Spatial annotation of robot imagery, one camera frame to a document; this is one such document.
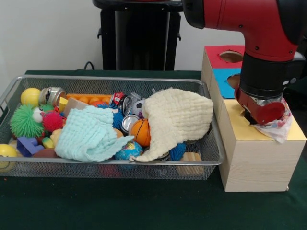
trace green spiky ball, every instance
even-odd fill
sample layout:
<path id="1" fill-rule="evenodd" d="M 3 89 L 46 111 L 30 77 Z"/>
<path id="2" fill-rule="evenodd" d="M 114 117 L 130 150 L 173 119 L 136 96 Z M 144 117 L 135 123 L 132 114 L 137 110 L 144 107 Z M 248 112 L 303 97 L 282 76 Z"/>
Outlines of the green spiky ball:
<path id="1" fill-rule="evenodd" d="M 38 138 L 42 136 L 43 124 L 36 122 L 32 115 L 31 105 L 21 105 L 15 111 L 11 119 L 11 131 L 16 137 Z"/>
<path id="2" fill-rule="evenodd" d="M 53 106 L 49 105 L 49 104 L 43 104 L 43 105 L 40 106 L 40 108 L 42 110 L 44 110 L 44 112 L 49 112 L 49 111 L 53 111 L 54 110 Z"/>

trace black cable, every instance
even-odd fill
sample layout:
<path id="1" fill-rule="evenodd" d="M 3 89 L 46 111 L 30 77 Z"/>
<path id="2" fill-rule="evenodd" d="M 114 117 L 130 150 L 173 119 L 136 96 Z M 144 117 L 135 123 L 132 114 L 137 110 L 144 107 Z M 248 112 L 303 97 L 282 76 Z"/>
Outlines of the black cable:
<path id="1" fill-rule="evenodd" d="M 86 69 L 86 68 L 87 68 L 87 66 L 88 66 L 89 64 L 91 65 L 92 70 L 95 70 L 94 65 L 93 65 L 93 64 L 92 64 L 92 62 L 90 62 L 90 61 L 88 61 L 88 62 L 85 64 L 85 66 L 84 66 L 84 68 L 83 68 L 83 69 Z"/>

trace googly eye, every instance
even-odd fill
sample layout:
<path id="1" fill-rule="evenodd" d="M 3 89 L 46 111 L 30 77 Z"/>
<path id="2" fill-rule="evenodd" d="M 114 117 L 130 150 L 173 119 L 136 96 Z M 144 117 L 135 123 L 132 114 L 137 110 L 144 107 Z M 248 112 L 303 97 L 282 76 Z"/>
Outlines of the googly eye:
<path id="1" fill-rule="evenodd" d="M 43 113 L 42 113 L 42 109 L 41 108 L 35 108 L 32 114 L 32 118 L 38 122 L 41 123 L 43 122 Z"/>

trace red robot arm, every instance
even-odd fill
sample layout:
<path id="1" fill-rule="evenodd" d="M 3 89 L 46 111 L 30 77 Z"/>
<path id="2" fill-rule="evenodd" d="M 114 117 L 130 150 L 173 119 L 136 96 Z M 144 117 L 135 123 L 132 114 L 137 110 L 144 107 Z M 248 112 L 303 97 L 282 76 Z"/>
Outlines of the red robot arm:
<path id="1" fill-rule="evenodd" d="M 307 25 L 305 0 L 183 0 L 189 24 L 239 31 L 245 38 L 235 97 L 259 124 L 284 113 L 283 89 L 304 67 L 295 52 Z"/>

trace blue panel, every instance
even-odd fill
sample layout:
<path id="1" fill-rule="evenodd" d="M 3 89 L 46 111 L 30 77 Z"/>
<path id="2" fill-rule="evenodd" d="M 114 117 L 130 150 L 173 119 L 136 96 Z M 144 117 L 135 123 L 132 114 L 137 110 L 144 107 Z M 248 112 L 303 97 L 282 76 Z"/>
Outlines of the blue panel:
<path id="1" fill-rule="evenodd" d="M 213 69 L 213 74 L 217 81 L 221 95 L 224 98 L 235 98 L 235 90 L 228 84 L 227 79 L 236 73 L 240 73 L 241 69 Z"/>

